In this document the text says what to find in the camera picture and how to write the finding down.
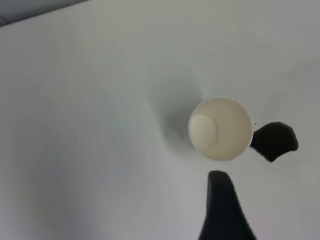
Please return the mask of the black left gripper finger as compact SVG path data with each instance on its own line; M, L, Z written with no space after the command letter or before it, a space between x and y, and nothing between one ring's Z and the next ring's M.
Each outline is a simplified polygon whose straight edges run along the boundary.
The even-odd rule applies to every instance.
M208 173L206 214L200 240L255 240L230 176L220 170Z

